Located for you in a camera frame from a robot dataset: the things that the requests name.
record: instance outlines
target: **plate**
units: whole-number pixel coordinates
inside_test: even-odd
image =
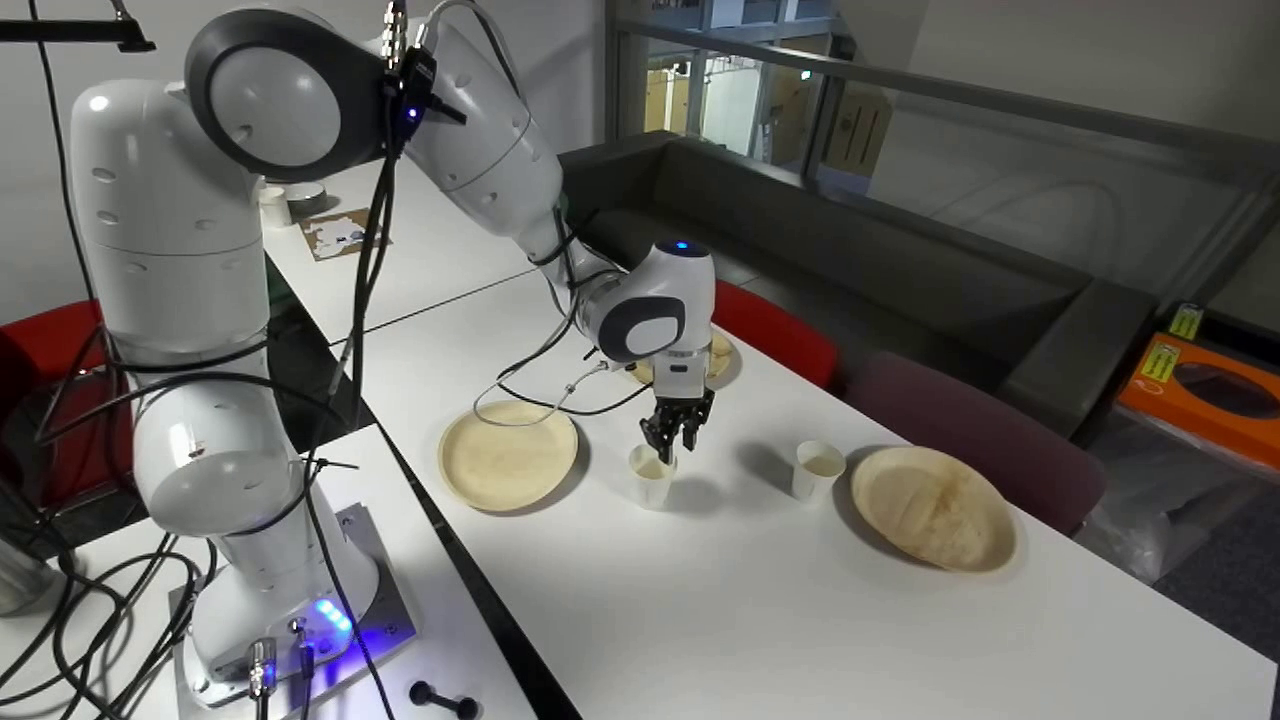
[[[478,510],[523,510],[546,499],[573,470],[574,429],[565,410],[520,398],[485,402],[439,434],[448,486]]]
[[[741,372],[741,357],[735,357],[732,336],[727,336],[724,328],[713,328],[713,372],[709,372],[709,386],[732,385],[735,372]],[[640,358],[640,364],[630,367],[630,374],[634,374],[640,385],[653,385],[653,364]]]
[[[884,449],[851,470],[851,508],[901,551],[948,568],[991,573],[1017,548],[1003,494],[954,455]]]

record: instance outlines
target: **table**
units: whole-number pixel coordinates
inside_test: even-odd
[[[352,434],[319,449],[319,455],[361,464],[361,470],[339,470],[339,467],[322,470],[319,491],[332,499],[332,508],[363,502],[371,510],[371,518],[382,535],[389,559],[390,559],[390,577],[394,577],[400,591],[409,596],[412,619],[418,626],[418,634],[409,649],[400,649],[390,659],[379,665],[389,696],[394,705],[394,716],[436,716],[436,720],[450,716],[439,707],[412,707],[409,705],[412,679],[426,679],[442,696],[475,696],[489,716],[534,716],[527,707],[507,659],[491,645],[465,578],[454,577],[448,551],[439,548],[430,522],[422,518],[412,486],[405,484],[405,470],[389,455],[379,433],[374,429],[352,433]],[[155,539],[160,539],[160,527],[151,518],[141,518],[141,522],[129,522],[129,527],[88,544],[80,557],[88,559],[88,573],[92,573],[92,568],[109,568],[123,557],[151,551]],[[204,559],[204,544],[179,539],[179,548],[193,551],[197,559]],[[179,588],[179,577],[185,573],[164,568],[164,577],[141,601],[134,639],[129,645],[123,659],[112,665],[112,679],[120,679],[134,668],[141,653],[151,645],[151,634],[169,619],[169,591],[164,588]],[[0,619],[0,668],[22,649],[22,639],[41,624],[45,624],[45,611]],[[83,645],[88,645],[88,626],[73,624],[66,649],[83,649]],[[45,679],[47,673],[51,673],[51,656],[41,653],[18,673],[14,686],[4,686],[0,696],[18,693],[18,686],[26,686],[26,679]],[[59,707],[63,696],[66,696],[66,686],[55,686],[55,693],[41,696],[35,705],[0,707],[0,716],[35,716],[41,707],[51,707],[51,705]],[[151,693],[144,696],[134,716],[141,720],[176,716],[170,665],[160,673],[160,679],[151,683]],[[228,705],[206,716],[252,716],[252,705]],[[379,701],[374,701],[371,679],[361,679],[361,683],[342,686],[339,696],[316,705],[311,716],[316,720],[379,716]]]
[[[894,434],[742,343],[667,510],[612,486],[640,402],[581,424],[586,467],[552,508],[465,508],[430,442],[552,325],[538,275],[418,313],[369,336],[363,394],[582,716],[1268,716],[1272,659],[1023,510],[1003,573],[945,577],[854,535],[849,484],[829,502],[783,494],[795,441]],[[566,336],[516,385],[554,394],[582,348]],[[599,374],[581,402],[626,386]]]
[[[339,198],[332,211],[369,207],[374,170],[379,163],[361,163],[329,177],[322,189]],[[273,218],[265,218],[265,244],[322,341],[342,341],[352,331],[355,254],[316,261],[294,225]],[[478,292],[516,272],[530,272],[516,240],[469,218],[417,163],[394,163],[390,247],[369,305],[369,328]]]

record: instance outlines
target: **white table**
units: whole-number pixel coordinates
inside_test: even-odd
[[[329,177],[322,189],[339,194],[332,211],[369,207],[374,170],[379,163],[361,163]],[[342,341],[352,331],[355,254],[316,261],[294,225],[273,218],[265,218],[265,244],[322,341]],[[390,247],[369,305],[369,328],[448,305],[516,272],[527,272],[516,240],[485,232],[409,160],[394,169]]]
[[[513,668],[502,665],[499,649],[491,645],[465,578],[448,563],[426,517],[418,510],[412,486],[405,484],[405,470],[389,455],[379,433],[352,433],[336,442],[329,442],[319,455],[361,464],[361,470],[329,467],[319,475],[322,494],[332,508],[363,502],[379,527],[379,539],[390,559],[390,577],[400,591],[409,591],[409,611],[418,626],[418,634],[400,649],[390,659],[379,665],[379,677],[389,683],[394,716],[436,716],[450,720],[442,707],[412,707],[409,686],[412,679],[436,683],[442,696],[475,696],[485,716],[530,716],[523,693],[516,686]],[[101,573],[123,557],[151,551],[160,539],[160,527],[151,518],[141,518],[132,527],[120,527],[95,544],[83,548],[88,573]],[[204,544],[179,539],[185,551],[204,559]],[[185,573],[169,568],[155,577],[151,591],[134,609],[134,633],[120,665],[112,665],[112,686],[120,686],[120,677],[129,677],[141,659],[141,653],[151,645],[160,624],[169,619],[169,588],[179,588]],[[22,639],[45,624],[45,615],[4,615],[0,619],[0,668],[22,649]],[[88,645],[88,624],[73,624],[73,656]],[[47,649],[13,679],[9,693],[18,693],[35,679],[51,677]],[[66,701],[66,686],[55,686],[47,696],[35,696],[32,705],[0,707],[0,716],[35,716],[41,707],[51,707],[59,716]],[[176,716],[176,673],[170,665],[160,673],[151,693],[141,705],[141,720],[169,720]],[[206,716],[252,716],[252,705],[228,705]],[[329,696],[311,707],[316,720],[339,720],[361,716],[374,720],[379,701],[371,679],[355,679],[352,686]]]
[[[1032,517],[1003,573],[945,577],[874,551],[832,499],[783,494],[795,441],[894,434],[742,343],[667,510],[612,486],[647,394],[581,424],[592,459],[558,502],[471,510],[430,442],[552,325],[538,275],[412,316],[369,341],[363,394],[582,716],[1268,716],[1272,659]],[[565,386],[581,357],[573,336],[520,386]],[[626,386],[592,379],[582,402]]]

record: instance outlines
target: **red chair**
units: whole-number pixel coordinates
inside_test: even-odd
[[[732,336],[748,341],[763,357],[780,358],[809,385],[820,385],[834,390],[840,385],[840,348],[795,319],[791,313],[735,286],[735,282],[716,282],[716,325],[727,328]]]
[[[35,449],[35,424],[51,390],[77,374],[104,367],[104,343],[95,305],[63,305],[0,328],[0,420],[9,442],[0,449],[0,470],[22,479],[35,502],[59,510],[95,491],[132,479],[132,417],[92,420],[73,429],[51,449]],[[109,372],[66,385],[51,429],[109,398],[115,379]]]
[[[1100,464],[1032,417],[916,358],[874,352],[851,385],[851,409],[910,442],[982,470],[998,494],[1060,533],[1074,533],[1104,494]]]

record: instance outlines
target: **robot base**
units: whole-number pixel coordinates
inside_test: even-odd
[[[352,502],[342,510],[336,510],[339,527],[349,533],[349,539],[355,548],[369,551],[369,559],[374,563],[374,596],[369,605],[369,611],[361,615],[361,633],[369,645],[369,656],[379,665],[389,656],[394,656],[412,634],[412,615],[405,609],[405,596],[394,588],[394,577],[389,573],[389,551],[382,539],[374,535],[374,522],[369,517],[363,502]],[[361,645],[352,645],[339,659],[316,668],[309,679],[292,677],[279,679],[279,686],[273,693],[273,716],[292,716],[302,705],[319,705],[322,696],[339,693],[342,683],[361,679],[363,668],[363,653]],[[204,673],[204,659],[193,653],[193,645],[185,645],[176,653],[176,705],[185,720],[234,720],[234,716],[252,716],[252,701],[246,701],[246,683],[214,683]]]

